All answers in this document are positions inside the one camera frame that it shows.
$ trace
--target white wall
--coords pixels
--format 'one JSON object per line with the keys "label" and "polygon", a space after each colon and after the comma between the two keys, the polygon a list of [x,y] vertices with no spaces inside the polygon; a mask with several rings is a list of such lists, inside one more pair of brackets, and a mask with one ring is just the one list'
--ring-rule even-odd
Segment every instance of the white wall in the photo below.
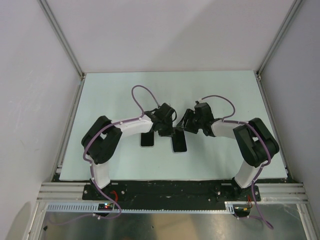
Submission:
{"label": "white wall", "polygon": [[320,224],[320,1],[307,0],[262,74],[294,178]]}
{"label": "white wall", "polygon": [[256,70],[293,0],[48,0],[85,72]]}
{"label": "white wall", "polygon": [[0,29],[0,239],[18,240],[79,79],[36,0],[0,1]]}

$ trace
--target black mounting plate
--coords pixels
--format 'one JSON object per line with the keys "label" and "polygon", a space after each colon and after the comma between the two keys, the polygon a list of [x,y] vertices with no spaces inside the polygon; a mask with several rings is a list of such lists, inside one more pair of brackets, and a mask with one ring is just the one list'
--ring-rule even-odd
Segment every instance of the black mounting plate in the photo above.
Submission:
{"label": "black mounting plate", "polygon": [[[225,210],[225,201],[246,202],[251,191],[245,191],[234,196],[229,183],[223,180],[206,181],[134,181],[114,180],[102,191],[115,199],[111,193],[118,195],[118,203],[127,210]],[[256,200],[260,201],[259,188],[254,187]],[[105,198],[88,183],[84,186],[83,200],[103,201]]]}

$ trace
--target aluminum frame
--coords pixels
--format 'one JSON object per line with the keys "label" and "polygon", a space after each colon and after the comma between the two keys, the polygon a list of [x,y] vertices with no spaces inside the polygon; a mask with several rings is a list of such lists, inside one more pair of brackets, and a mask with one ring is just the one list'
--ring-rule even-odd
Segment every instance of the aluminum frame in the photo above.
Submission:
{"label": "aluminum frame", "polygon": [[[40,7],[43,10],[43,13],[47,17],[50,25],[52,26],[53,31],[55,32],[58,40],[61,43],[61,46],[65,50],[66,54],[68,55],[72,65],[74,66],[75,70],[77,71],[78,75],[81,78],[81,82],[78,86],[76,96],[73,101],[73,105],[68,117],[68,123],[65,127],[63,139],[59,148],[59,153],[57,155],[54,168],[51,173],[51,178],[54,176],[55,173],[59,173],[61,171],[63,158],[66,153],[66,148],[68,144],[68,140],[70,137],[71,129],[73,126],[73,122],[75,119],[75,115],[77,112],[78,104],[80,101],[80,96],[82,93],[82,89],[84,86],[85,81],[85,74],[83,73],[78,60],[76,59],[71,47],[66,40],[62,29],[60,28],[53,12],[50,9],[46,0],[37,0]],[[275,125],[275,121],[273,118],[272,111],[270,109],[267,96],[265,94],[265,90],[261,83],[261,73],[265,69],[266,65],[268,64],[269,60],[273,56],[275,50],[277,49],[278,45],[280,44],[281,40],[283,39],[284,35],[288,31],[290,24],[296,17],[299,9],[301,8],[303,2],[305,0],[295,0],[292,4],[288,14],[286,15],[279,31],[277,32],[270,48],[267,51],[266,56],[264,57],[263,61],[261,62],[260,67],[257,70],[257,84],[259,86],[263,102],[265,108],[267,110],[267,114],[269,116],[271,126],[273,128],[274,134],[276,139],[280,145],[280,154],[282,159],[284,159],[284,164],[287,164],[285,159],[283,148],[281,146],[281,141],[279,139],[277,126]],[[77,205],[81,204],[88,204],[88,203],[101,203],[101,201],[84,201],[82,200],[82,194],[84,186],[87,183],[81,182],[44,182],[40,188],[39,195],[36,201],[36,205],[34,208],[34,212],[30,222],[28,224],[27,232],[23,239],[28,240],[37,240],[41,234],[42,223],[45,219],[45,214],[47,211],[47,207],[50,203],[74,203]],[[309,199],[306,194],[304,185],[302,183],[260,183],[257,184],[260,189],[261,195],[261,202],[260,204],[297,204],[300,218],[307,236],[307,239],[314,240],[319,238],[319,229],[318,226],[315,224],[315,219],[313,213],[311,211],[311,207],[309,204]],[[226,202],[226,204],[241,204],[244,202]]]}
{"label": "aluminum frame", "polygon": [[[44,182],[41,185],[37,197],[36,207],[33,218],[29,224],[28,232],[24,239],[38,240],[41,235],[42,224],[45,220],[47,208],[52,205],[75,206],[78,209],[71,212],[86,213],[88,211],[83,206],[96,203],[108,203],[109,201],[87,201],[82,200],[84,186],[89,183],[81,182]],[[315,225],[314,217],[311,212],[309,199],[302,183],[257,183],[260,190],[261,202],[259,204],[296,204],[302,225],[308,240],[319,239],[319,229]],[[246,202],[226,201],[226,206],[231,208],[233,204],[246,204]],[[152,211],[152,210],[131,210],[128,213],[181,213],[180,211]],[[183,211],[184,213],[199,213],[193,211]],[[204,214],[232,214],[232,211],[211,211],[201,212]]]}
{"label": "aluminum frame", "polygon": [[270,61],[270,59],[274,55],[275,51],[277,50],[279,44],[281,43],[282,39],[286,35],[289,27],[291,26],[291,23],[296,18],[297,14],[298,14],[299,10],[301,9],[304,2],[305,2],[305,0],[295,0],[292,3],[290,10],[286,14],[278,32],[276,33],[268,51],[266,52],[266,55],[264,56],[260,66],[257,70],[258,75],[261,75],[262,72],[264,71],[264,69],[266,68],[268,62]]}

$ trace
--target purple cable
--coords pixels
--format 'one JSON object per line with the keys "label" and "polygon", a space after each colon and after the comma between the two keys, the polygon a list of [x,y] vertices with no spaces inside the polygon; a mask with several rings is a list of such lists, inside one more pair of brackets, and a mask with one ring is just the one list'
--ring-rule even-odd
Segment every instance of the purple cable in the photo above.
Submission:
{"label": "purple cable", "polygon": [[268,222],[264,215],[262,214],[259,206],[258,206],[258,203],[257,203],[257,200],[256,200],[256,195],[255,195],[255,190],[254,190],[254,186],[255,186],[255,181],[258,179],[259,175],[261,174],[263,168],[265,166],[268,166],[270,163],[271,163],[271,156],[270,156],[270,152],[268,151],[268,148],[266,146],[266,144],[264,143],[263,139],[259,136],[259,134],[257,133],[257,131],[250,125],[248,124],[247,122],[244,122],[244,121],[235,121],[235,120],[225,120],[227,118],[230,118],[232,117],[235,113],[236,113],[236,108],[234,106],[234,104],[227,98],[223,97],[223,96],[220,96],[220,95],[209,95],[209,96],[205,96],[203,98],[201,98],[201,100],[204,100],[204,99],[207,99],[207,98],[211,98],[211,97],[216,97],[216,98],[221,98],[221,99],[224,99],[226,100],[228,103],[231,104],[232,108],[233,108],[233,113],[228,115],[228,116],[225,116],[222,118],[222,122],[223,123],[231,123],[231,124],[244,124],[246,125],[248,128],[250,128],[250,130],[255,134],[255,136],[258,138],[259,142],[261,143],[263,149],[265,150],[266,152],[266,155],[267,155],[267,162],[262,164],[259,171],[257,172],[257,174],[254,176],[253,180],[252,180],[252,183],[251,183],[251,192],[252,192],[252,197],[253,197],[253,201],[254,201],[254,204],[256,206],[256,209],[259,213],[260,216],[249,216],[250,219],[259,219],[259,220],[262,220],[266,226],[273,230],[274,229],[274,226],[272,226],[272,224],[270,222]]}
{"label": "purple cable", "polygon": [[228,103],[230,103],[230,105],[232,106],[232,108],[233,108],[233,113],[231,113],[231,114],[228,115],[228,116],[224,116],[224,117],[222,118],[222,121],[224,121],[225,119],[230,118],[230,117],[232,117],[233,115],[235,115],[235,113],[236,113],[235,105],[234,105],[229,99],[227,99],[226,97],[220,96],[220,95],[209,95],[209,96],[205,96],[205,97],[201,98],[201,100],[205,100],[205,99],[208,99],[208,98],[220,98],[220,99],[226,100],[226,101],[227,101]]}
{"label": "purple cable", "polygon": [[87,162],[90,163],[90,173],[91,173],[91,176],[92,176],[92,182],[93,182],[94,186],[96,187],[96,189],[99,191],[99,193],[100,193],[102,196],[104,196],[106,199],[108,199],[108,200],[110,200],[111,202],[113,202],[113,203],[117,206],[117,208],[119,209],[119,213],[118,213],[117,215],[115,215],[115,216],[109,216],[109,217],[108,217],[108,216],[105,216],[105,217],[102,217],[102,216],[101,216],[102,219],[115,219],[115,218],[117,218],[117,217],[119,217],[119,216],[121,215],[122,209],[121,209],[120,205],[119,205],[116,201],[114,201],[112,198],[110,198],[109,196],[107,196],[107,195],[98,187],[98,184],[97,184],[97,182],[96,182],[96,180],[95,180],[95,175],[94,175],[92,160],[88,159],[88,158],[86,157],[86,154],[87,154],[89,148],[91,147],[92,143],[93,143],[93,142],[97,139],[97,137],[99,137],[99,136],[102,134],[102,132],[104,132],[106,129],[108,129],[108,128],[114,126],[114,125],[120,124],[121,122],[124,124],[124,123],[129,123],[129,122],[132,122],[132,121],[139,120],[140,118],[142,118],[142,117],[145,115],[144,109],[143,109],[142,106],[138,103],[138,101],[137,101],[137,99],[136,99],[136,97],[135,97],[135,95],[134,95],[134,89],[135,89],[135,88],[138,88],[138,87],[147,90],[147,91],[151,94],[151,96],[153,97],[153,99],[154,99],[155,103],[157,104],[157,106],[158,106],[158,107],[160,106],[159,103],[158,103],[158,101],[157,101],[157,99],[155,98],[155,96],[153,95],[153,93],[152,93],[148,88],[146,88],[145,86],[142,86],[142,85],[135,85],[135,86],[131,89],[131,95],[132,95],[132,98],[133,98],[134,102],[138,105],[138,107],[139,107],[140,110],[141,110],[141,116],[135,117],[135,118],[131,118],[131,119],[122,120],[122,121],[117,121],[117,122],[111,123],[111,124],[103,127],[100,131],[98,131],[98,132],[93,136],[93,138],[89,141],[88,145],[85,147],[84,152],[83,152],[83,156],[82,156],[83,159],[84,159],[85,161],[87,161]]}
{"label": "purple cable", "polygon": [[67,224],[70,224],[70,223],[73,223],[79,219],[82,219],[82,218],[85,218],[85,217],[89,217],[89,216],[93,216],[92,213],[88,213],[88,214],[83,214],[83,215],[80,215],[78,217],[75,217],[69,221],[65,221],[65,222],[61,222],[61,223],[56,223],[56,222],[52,222],[50,220],[50,217],[48,217],[48,222],[51,223],[52,225],[55,225],[55,226],[63,226],[63,225],[67,225]]}
{"label": "purple cable", "polygon": [[135,89],[135,88],[143,88],[143,89],[147,90],[147,91],[151,94],[151,96],[153,97],[153,100],[155,101],[156,105],[157,105],[158,107],[160,107],[160,104],[158,103],[156,97],[154,96],[154,94],[153,94],[147,87],[142,86],[142,85],[135,85],[135,86],[133,86],[133,88],[131,89],[131,95],[132,95],[133,101],[138,105],[138,107],[141,109],[142,112],[144,112],[144,109],[143,109],[142,106],[138,103],[138,101],[136,100],[135,95],[134,95],[134,89]]}

